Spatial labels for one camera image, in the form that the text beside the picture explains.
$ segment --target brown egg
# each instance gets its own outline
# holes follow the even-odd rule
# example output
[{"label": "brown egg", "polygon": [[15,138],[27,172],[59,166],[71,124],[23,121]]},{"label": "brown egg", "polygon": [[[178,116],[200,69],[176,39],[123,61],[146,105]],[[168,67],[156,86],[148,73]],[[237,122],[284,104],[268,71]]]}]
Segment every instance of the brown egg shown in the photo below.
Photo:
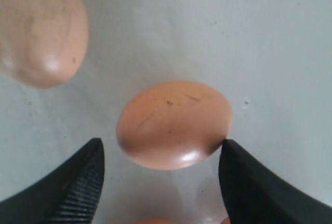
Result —
[{"label": "brown egg", "polygon": [[174,224],[174,223],[169,222],[167,220],[153,219],[153,220],[141,220],[133,224]]},{"label": "brown egg", "polygon": [[222,224],[230,224],[229,218],[226,218],[225,220],[223,220]]},{"label": "brown egg", "polygon": [[0,71],[50,88],[72,78],[88,43],[83,0],[0,0]]},{"label": "brown egg", "polygon": [[134,162],[174,170],[211,155],[231,123],[231,107],[221,93],[198,82],[173,81],[134,97],[120,116],[117,138]]}]

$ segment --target white surface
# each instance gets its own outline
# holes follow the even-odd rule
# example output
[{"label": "white surface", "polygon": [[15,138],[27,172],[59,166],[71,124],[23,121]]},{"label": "white surface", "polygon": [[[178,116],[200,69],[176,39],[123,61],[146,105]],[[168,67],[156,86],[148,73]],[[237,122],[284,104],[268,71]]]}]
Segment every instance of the white surface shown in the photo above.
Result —
[{"label": "white surface", "polygon": [[232,138],[332,206],[331,0],[86,2],[90,50],[72,81],[37,91],[0,78],[0,198],[102,137],[107,174],[95,223],[219,224],[218,153],[185,170],[155,172],[131,163],[115,140],[132,96],[194,79],[230,99]]}]

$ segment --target egg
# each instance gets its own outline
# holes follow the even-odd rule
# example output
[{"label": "egg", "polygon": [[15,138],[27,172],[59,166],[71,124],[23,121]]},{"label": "egg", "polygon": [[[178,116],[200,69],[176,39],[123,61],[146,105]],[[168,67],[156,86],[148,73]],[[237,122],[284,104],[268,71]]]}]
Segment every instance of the egg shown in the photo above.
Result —
[{"label": "egg", "polygon": [[225,220],[223,220],[222,224],[230,224],[229,218],[226,218]]},{"label": "egg", "polygon": [[133,224],[174,224],[166,220],[152,219],[152,220],[141,220]]},{"label": "egg", "polygon": [[0,72],[51,88],[78,71],[88,44],[84,0],[0,0]]},{"label": "egg", "polygon": [[175,170],[210,156],[231,124],[231,106],[220,92],[195,81],[171,81],[135,96],[124,108],[116,134],[132,161]]}]

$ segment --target eggshell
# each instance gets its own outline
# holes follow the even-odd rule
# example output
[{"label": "eggshell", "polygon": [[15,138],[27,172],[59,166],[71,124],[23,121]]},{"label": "eggshell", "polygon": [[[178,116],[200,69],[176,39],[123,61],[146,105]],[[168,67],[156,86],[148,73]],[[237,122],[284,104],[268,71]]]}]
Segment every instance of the eggshell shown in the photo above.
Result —
[{"label": "eggshell", "polygon": [[0,71],[50,88],[72,78],[88,43],[83,0],[0,0]]},{"label": "eggshell", "polygon": [[141,220],[133,224],[174,224],[174,223],[167,220],[153,219],[153,220]]},{"label": "eggshell", "polygon": [[223,220],[222,224],[230,224],[230,220],[229,220],[229,218]]},{"label": "eggshell", "polygon": [[174,170],[210,156],[227,137],[231,123],[230,104],[220,92],[194,81],[172,81],[134,97],[116,133],[134,162]]}]

